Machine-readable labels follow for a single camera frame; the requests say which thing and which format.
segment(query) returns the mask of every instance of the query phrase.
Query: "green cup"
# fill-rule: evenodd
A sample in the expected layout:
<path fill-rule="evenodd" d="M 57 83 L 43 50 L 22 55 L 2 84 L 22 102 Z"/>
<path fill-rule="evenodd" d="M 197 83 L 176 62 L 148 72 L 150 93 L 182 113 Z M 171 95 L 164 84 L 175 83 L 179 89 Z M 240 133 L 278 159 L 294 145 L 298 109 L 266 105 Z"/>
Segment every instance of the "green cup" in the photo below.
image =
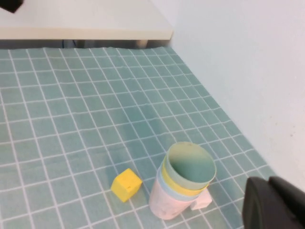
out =
<path fill-rule="evenodd" d="M 169 177 L 187 189 L 202 189 L 216 176 L 212 157 L 191 142 L 173 144 L 165 156 L 164 165 Z"/>

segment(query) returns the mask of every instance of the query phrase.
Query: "white table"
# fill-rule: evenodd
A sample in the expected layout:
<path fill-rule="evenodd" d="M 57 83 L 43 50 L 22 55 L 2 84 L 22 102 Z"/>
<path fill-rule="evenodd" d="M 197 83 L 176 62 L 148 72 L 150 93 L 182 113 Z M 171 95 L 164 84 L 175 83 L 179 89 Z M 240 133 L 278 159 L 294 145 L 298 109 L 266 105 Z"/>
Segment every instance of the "white table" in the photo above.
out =
<path fill-rule="evenodd" d="M 173 29 L 149 0 L 24 0 L 0 9 L 0 39 L 170 40 Z"/>

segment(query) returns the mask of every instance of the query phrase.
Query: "yellow cube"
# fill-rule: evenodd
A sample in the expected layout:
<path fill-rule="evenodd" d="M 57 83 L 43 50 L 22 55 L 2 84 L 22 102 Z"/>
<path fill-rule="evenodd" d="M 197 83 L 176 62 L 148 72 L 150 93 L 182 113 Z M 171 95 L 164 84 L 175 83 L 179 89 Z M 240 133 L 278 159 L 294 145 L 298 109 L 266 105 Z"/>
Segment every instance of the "yellow cube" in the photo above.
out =
<path fill-rule="evenodd" d="M 125 202 L 139 190 L 141 183 L 141 179 L 128 168 L 114 179 L 111 190 Z"/>

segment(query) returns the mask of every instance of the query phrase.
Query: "cup handle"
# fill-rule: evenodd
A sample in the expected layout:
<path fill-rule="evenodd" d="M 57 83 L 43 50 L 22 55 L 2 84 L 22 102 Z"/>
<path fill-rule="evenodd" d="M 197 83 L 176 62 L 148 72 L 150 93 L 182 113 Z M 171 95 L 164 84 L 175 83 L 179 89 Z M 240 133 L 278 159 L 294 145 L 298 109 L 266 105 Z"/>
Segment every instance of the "cup handle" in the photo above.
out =
<path fill-rule="evenodd" d="M 191 203 L 191 210 L 206 208 L 212 202 L 212 197 L 207 188 Z"/>

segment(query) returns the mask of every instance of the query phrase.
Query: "grid pattern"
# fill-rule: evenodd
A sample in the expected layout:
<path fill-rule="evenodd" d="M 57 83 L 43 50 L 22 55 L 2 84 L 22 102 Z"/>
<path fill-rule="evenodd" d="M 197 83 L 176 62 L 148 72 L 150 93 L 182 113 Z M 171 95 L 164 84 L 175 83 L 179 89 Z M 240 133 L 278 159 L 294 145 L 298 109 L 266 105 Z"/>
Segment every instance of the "grid pattern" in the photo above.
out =
<path fill-rule="evenodd" d="M 149 193 L 177 141 L 214 158 L 213 202 L 163 221 Z M 171 48 L 0 50 L 0 228 L 243 228 L 247 177 L 273 174 Z"/>

